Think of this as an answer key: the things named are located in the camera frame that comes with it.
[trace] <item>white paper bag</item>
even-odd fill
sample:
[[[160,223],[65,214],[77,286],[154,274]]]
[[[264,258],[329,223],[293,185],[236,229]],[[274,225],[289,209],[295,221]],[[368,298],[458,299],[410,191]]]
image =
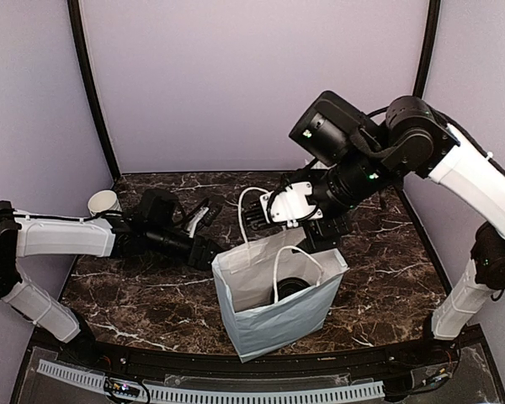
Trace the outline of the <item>white paper bag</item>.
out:
[[[241,217],[240,227],[245,244],[217,255],[212,268],[223,323],[246,362],[322,328],[348,265],[337,249],[309,255],[294,247],[305,238],[301,228],[247,242]],[[311,286],[278,301],[277,282],[290,277]]]

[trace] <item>black electronic component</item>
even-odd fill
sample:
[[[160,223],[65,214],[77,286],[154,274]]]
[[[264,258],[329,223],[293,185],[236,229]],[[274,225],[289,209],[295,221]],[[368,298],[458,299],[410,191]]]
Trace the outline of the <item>black electronic component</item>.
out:
[[[190,237],[175,226],[173,214],[178,203],[178,197],[164,189],[145,191],[139,205],[127,212],[122,222],[117,223],[116,219],[114,222],[109,220],[118,239],[113,254],[119,257],[127,256],[126,254],[129,253],[137,255],[149,248],[180,258],[193,268],[210,270],[215,256],[223,250],[212,240],[198,235]],[[201,202],[199,206],[207,205],[207,203],[209,200]],[[213,205],[208,211],[208,214],[212,213],[206,219],[206,223],[209,224],[222,209],[222,203],[219,200]]]
[[[108,393],[113,402],[116,403],[130,403],[135,401],[141,394],[141,390],[133,387],[129,382],[122,380],[104,379],[103,390]]]
[[[178,196],[166,189],[147,189],[136,210],[137,218],[152,226],[169,227],[178,205]]]
[[[332,91],[325,91],[312,103],[290,132],[295,141],[312,156],[331,167],[353,148],[349,134],[362,127],[379,135],[376,123]]]
[[[11,289],[22,282],[17,272],[17,236],[19,224],[13,218],[10,202],[0,202],[0,299],[11,292]]]
[[[306,253],[337,248],[340,237],[350,233],[345,215],[332,219],[306,221],[302,225],[306,238],[298,244]]]
[[[253,229],[254,231],[265,230],[274,226],[274,223],[266,221],[262,204],[260,204],[260,201],[258,200],[251,202],[251,204],[249,204],[244,210],[243,221],[245,226]]]
[[[458,144],[441,117],[417,97],[397,98],[387,108],[389,154],[382,164],[390,171],[415,172],[422,178]]]
[[[285,297],[293,295],[300,290],[310,287],[308,282],[301,278],[285,278],[277,282],[277,292],[279,294],[279,300],[283,300]],[[275,302],[275,291],[271,291],[271,304]]]
[[[311,199],[318,204],[324,218],[335,218],[384,189],[395,179],[374,161],[352,151],[313,184]]]
[[[484,223],[477,230],[471,258],[476,264],[478,284],[505,290],[505,240],[490,223]]]

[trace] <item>black frame edge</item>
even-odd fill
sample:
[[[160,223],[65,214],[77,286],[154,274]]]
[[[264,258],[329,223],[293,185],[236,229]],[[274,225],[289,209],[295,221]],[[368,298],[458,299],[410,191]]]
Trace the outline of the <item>black frame edge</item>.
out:
[[[505,388],[503,387],[502,378],[499,375],[499,371],[497,370],[496,361],[494,360],[494,357],[492,356],[492,351],[490,350],[490,345],[488,344],[488,340],[486,340],[485,333],[482,331],[481,324],[476,324],[476,325],[481,329],[482,351],[485,353],[485,359],[488,364],[488,369],[490,369],[490,373],[492,374],[492,378],[494,379],[494,384],[497,388],[497,395],[499,396],[500,400],[502,400],[502,402],[505,404]]]
[[[438,30],[440,6],[441,0],[430,0],[428,3],[428,16],[427,25],[424,30],[423,48],[421,49],[419,68],[417,69],[417,76],[412,93],[415,97],[422,98],[424,95],[428,71],[430,70],[430,62],[432,61],[434,41],[436,40],[436,31]]]
[[[88,57],[88,48],[86,47],[86,38],[84,37],[84,29],[82,27],[81,9],[78,0],[67,0],[69,8],[69,19],[77,51],[78,65],[81,69],[82,81],[84,82],[84,91],[88,98],[90,111],[92,112],[93,123],[98,132],[99,142],[103,148],[104,158],[109,166],[110,174],[114,180],[120,178],[120,168],[110,142],[109,133],[104,123],[103,111],[99,104],[99,98],[95,89],[95,81],[93,80],[92,68]]]
[[[428,254],[428,257],[430,258],[432,265],[436,269],[436,273],[438,274],[441,285],[445,289],[445,293],[448,295],[449,293],[451,293],[453,286],[451,285],[449,278],[447,277],[447,273],[445,272],[445,268],[441,263],[441,260],[439,259],[439,255],[436,252],[436,249],[434,248],[432,242],[428,238],[428,234],[426,230],[424,230],[424,226],[421,223],[421,220],[419,219],[417,212],[413,209],[413,206],[410,203],[410,200],[407,198],[406,193],[403,190],[397,188],[396,193],[398,194],[398,198],[404,205],[404,209],[406,210],[407,214],[410,216],[410,219],[412,220],[413,223],[413,227],[415,228],[417,234],[419,235],[421,243],[423,244],[424,249]]]
[[[98,347],[112,358],[112,372],[126,377],[140,377],[163,381],[167,375],[192,375],[213,378],[287,378],[319,375],[340,375],[350,373],[353,380],[372,378],[387,380],[407,373],[407,369],[393,369],[388,358],[397,352],[413,351],[422,347],[421,340],[394,343],[374,348],[352,349],[324,354],[268,355],[242,364],[237,356],[202,355],[191,353],[169,353],[145,348],[132,348],[112,343],[98,343]],[[490,354],[487,340],[479,324],[466,327],[460,335],[460,346],[467,347],[480,343],[497,388],[497,393],[505,403],[502,381]],[[79,364],[62,353],[60,344],[45,330],[35,329],[29,342],[28,351],[41,347],[58,353],[58,360]],[[440,363],[443,357],[433,362]],[[26,369],[29,352],[24,356],[21,369]],[[103,372],[108,370],[92,367]],[[24,373],[19,372],[18,379]],[[18,380],[13,397],[18,396],[22,380]]]
[[[11,393],[11,397],[9,398],[9,404],[18,404],[20,398],[20,392],[23,388],[24,384],[24,376],[26,374],[26,370],[28,369],[28,363],[30,361],[30,357],[32,356],[32,337],[30,338],[30,342],[28,347],[24,351],[23,360],[20,363],[19,371],[17,372],[17,379],[15,379],[15,384],[13,385],[13,391]]]

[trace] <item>black metal pole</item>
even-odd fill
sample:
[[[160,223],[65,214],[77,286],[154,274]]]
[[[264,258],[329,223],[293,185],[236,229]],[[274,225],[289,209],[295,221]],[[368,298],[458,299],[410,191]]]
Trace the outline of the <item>black metal pole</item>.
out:
[[[423,48],[421,49],[421,58],[419,59],[419,68],[417,69],[417,77],[415,78],[412,94],[419,98],[423,97],[424,88],[427,84],[434,41],[436,40],[436,31],[438,30],[440,5],[441,0],[430,0],[428,3],[427,26],[424,31]]]
[[[112,149],[112,144],[110,143],[107,127],[104,124],[103,112],[101,111],[98,94],[95,89],[92,68],[88,57],[88,49],[86,47],[86,39],[84,37],[84,29],[82,28],[81,9],[78,0],[67,0],[67,6],[69,7],[69,19],[71,21],[75,49],[77,50],[78,65],[81,68],[84,90],[86,91],[90,110],[92,111],[93,123],[98,132],[99,141],[101,142],[110,174],[115,181],[120,178],[121,173],[118,162],[116,161],[116,156],[114,155],[114,150]]]

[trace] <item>white mounting bracket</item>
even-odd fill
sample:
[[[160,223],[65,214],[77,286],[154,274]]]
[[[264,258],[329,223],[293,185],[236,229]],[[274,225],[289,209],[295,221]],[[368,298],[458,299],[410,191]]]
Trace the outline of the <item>white mounting bracket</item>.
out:
[[[268,220],[268,201],[273,192],[269,192],[260,197],[263,213]],[[309,205],[306,196],[312,195],[312,185],[309,182],[293,183],[286,187],[284,192],[281,192],[275,197],[275,201],[271,206],[271,221],[284,224],[289,228],[297,227],[297,221],[307,217],[316,208],[314,205]],[[323,213],[318,210],[309,220],[315,221],[321,219]]]

